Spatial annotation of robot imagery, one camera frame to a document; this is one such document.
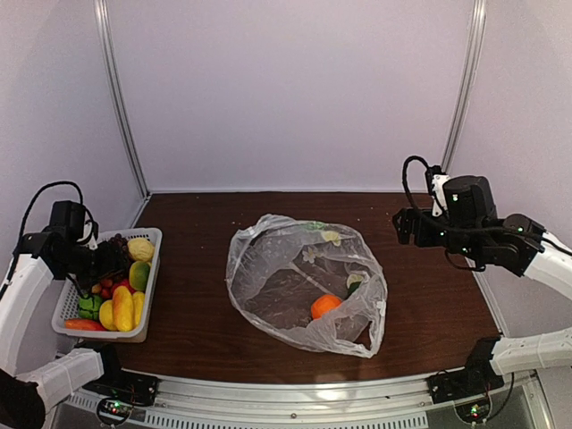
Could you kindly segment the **clear plastic bag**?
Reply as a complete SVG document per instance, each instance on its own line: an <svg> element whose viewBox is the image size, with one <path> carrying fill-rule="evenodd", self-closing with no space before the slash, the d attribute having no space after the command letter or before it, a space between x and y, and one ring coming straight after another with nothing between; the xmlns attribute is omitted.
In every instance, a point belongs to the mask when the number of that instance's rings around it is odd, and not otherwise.
<svg viewBox="0 0 572 429"><path fill-rule="evenodd" d="M347 297L351 273L365 279ZM292 347L358 358L372 358L381 347L388 285L351 227L266 214L231 238L226 284L245 319ZM313 320L310 308L325 294L342 303Z"/></svg>

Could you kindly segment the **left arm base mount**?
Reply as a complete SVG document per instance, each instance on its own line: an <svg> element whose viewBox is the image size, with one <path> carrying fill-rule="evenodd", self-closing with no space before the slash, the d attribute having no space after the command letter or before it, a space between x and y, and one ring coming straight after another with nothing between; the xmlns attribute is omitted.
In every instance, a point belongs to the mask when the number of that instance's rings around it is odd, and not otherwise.
<svg viewBox="0 0 572 429"><path fill-rule="evenodd" d="M86 343L102 359L104 374L83 386L84 390L118 399L138 407L153 406L158 392L156 376L128 371L122 367L113 344Z"/></svg>

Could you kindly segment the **red round fruit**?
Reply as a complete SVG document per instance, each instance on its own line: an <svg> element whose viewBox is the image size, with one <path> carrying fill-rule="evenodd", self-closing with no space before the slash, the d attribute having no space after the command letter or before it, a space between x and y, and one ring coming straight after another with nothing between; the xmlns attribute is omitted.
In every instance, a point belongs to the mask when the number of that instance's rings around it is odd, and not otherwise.
<svg viewBox="0 0 572 429"><path fill-rule="evenodd" d="M113 287L112 287L112 292L115 292L119 287L125 287L130 294L135 293L136 291L130 286L129 280L128 279L123 279L120 282L117 282Z"/></svg>

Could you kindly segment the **green lime in bag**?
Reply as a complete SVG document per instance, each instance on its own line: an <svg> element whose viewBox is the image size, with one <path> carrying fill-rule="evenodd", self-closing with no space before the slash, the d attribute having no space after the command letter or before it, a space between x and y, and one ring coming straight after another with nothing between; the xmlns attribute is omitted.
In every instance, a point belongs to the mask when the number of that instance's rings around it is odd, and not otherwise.
<svg viewBox="0 0 572 429"><path fill-rule="evenodd" d="M351 273L346 281L347 286L347 297L350 297L362 284L365 277L363 274L360 273Z"/></svg>

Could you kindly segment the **pale fruit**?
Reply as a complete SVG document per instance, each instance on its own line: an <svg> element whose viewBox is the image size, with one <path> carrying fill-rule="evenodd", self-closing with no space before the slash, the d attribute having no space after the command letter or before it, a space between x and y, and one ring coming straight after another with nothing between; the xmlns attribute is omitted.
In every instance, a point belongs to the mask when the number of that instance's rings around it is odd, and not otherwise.
<svg viewBox="0 0 572 429"><path fill-rule="evenodd" d="M155 246L147 238L137 237L127 242L130 257L135 262L151 262L155 254Z"/></svg>

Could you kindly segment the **aluminium front rail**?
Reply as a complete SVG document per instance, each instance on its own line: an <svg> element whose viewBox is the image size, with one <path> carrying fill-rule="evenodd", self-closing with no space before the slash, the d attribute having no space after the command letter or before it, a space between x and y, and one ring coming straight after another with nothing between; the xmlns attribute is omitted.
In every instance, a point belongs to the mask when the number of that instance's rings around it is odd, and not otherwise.
<svg viewBox="0 0 572 429"><path fill-rule="evenodd" d="M515 375L483 396L433 403L429 374L367 382L223 383L159 376L155 404L117 426L96 415L102 395L77 391L52 411L45 428L556 428L535 373ZM492 403L481 424L463 421L470 400Z"/></svg>

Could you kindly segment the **green round fruit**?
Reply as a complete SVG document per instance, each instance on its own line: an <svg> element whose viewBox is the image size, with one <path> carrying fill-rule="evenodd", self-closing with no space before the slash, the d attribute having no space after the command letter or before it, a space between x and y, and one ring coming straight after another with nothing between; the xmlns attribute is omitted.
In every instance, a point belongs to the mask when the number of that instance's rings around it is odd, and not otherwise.
<svg viewBox="0 0 572 429"><path fill-rule="evenodd" d="M82 319L98 321L99 309L104 300L99 295L89 295L86 298L79 298L78 316Z"/></svg>

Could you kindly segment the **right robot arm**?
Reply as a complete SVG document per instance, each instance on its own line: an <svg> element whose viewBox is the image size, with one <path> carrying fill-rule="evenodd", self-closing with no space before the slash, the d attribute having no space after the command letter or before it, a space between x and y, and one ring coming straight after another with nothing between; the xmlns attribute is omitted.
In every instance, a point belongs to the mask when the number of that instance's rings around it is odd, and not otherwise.
<svg viewBox="0 0 572 429"><path fill-rule="evenodd" d="M392 218L400 245L467 257L507 327L481 341L482 360L458 375L477 394L499 375L571 378L571 185L523 173L430 173L430 205L411 196Z"/></svg>

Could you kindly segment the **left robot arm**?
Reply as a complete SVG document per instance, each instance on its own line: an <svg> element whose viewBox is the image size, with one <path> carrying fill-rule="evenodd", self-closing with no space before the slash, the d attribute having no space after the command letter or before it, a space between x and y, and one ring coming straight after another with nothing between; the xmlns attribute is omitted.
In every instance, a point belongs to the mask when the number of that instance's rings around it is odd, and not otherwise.
<svg viewBox="0 0 572 429"><path fill-rule="evenodd" d="M78 348L26 374L16 361L33 312L53 281L69 280L77 292L123 271L127 261L108 243L96 244L97 227L81 203L54 203L48 226L21 233L1 285L1 422L11 428L40 428L59 402L92 381L110 397L123 395L128 376L106 349Z"/></svg>

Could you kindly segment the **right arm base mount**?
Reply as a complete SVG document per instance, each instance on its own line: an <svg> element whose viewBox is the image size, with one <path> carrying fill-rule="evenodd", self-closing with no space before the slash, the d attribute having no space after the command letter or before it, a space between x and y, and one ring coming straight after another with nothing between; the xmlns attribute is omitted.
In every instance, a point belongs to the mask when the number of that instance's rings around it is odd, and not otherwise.
<svg viewBox="0 0 572 429"><path fill-rule="evenodd" d="M442 370L426 378L433 404L462 400L504 386L490 361L492 350L500 337L479 340L470 352L465 365L456 370Z"/></svg>

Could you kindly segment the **white plastic basket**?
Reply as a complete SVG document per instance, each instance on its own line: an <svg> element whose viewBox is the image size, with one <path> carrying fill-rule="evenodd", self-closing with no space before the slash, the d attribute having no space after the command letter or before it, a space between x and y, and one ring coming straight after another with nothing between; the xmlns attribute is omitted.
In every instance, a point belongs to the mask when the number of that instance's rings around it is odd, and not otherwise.
<svg viewBox="0 0 572 429"><path fill-rule="evenodd" d="M144 341L162 240L157 228L102 232L97 245L118 250L124 265L87 289L67 281L53 314L54 331L93 341Z"/></svg>

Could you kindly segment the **yellow green fruit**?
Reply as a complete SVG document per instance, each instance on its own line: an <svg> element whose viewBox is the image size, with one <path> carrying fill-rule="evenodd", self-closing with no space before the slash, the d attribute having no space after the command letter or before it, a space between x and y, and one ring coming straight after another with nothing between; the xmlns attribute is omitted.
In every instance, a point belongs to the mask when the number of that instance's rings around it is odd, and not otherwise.
<svg viewBox="0 0 572 429"><path fill-rule="evenodd" d="M129 284L135 291L144 292L147 289L151 265L147 262L136 261L130 266Z"/></svg>

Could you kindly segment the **orange red fruit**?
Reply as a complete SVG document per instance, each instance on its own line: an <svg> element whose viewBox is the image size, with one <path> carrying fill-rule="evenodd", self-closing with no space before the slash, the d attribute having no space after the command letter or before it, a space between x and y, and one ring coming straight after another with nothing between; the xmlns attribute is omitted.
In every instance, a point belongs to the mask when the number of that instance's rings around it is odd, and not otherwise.
<svg viewBox="0 0 572 429"><path fill-rule="evenodd" d="M69 330L88 331L88 332L106 332L106 328L99 322L90 319L67 319L64 321L64 327Z"/></svg>

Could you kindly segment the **dark purple grape bunch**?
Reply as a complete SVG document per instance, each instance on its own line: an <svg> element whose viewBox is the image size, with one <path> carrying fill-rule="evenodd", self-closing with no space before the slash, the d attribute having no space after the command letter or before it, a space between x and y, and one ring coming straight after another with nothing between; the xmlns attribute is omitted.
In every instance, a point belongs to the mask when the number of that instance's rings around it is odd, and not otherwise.
<svg viewBox="0 0 572 429"><path fill-rule="evenodd" d="M128 240L120 233L116 233L113 237L107 240L113 254L123 260L130 261L130 253L128 249Z"/></svg>

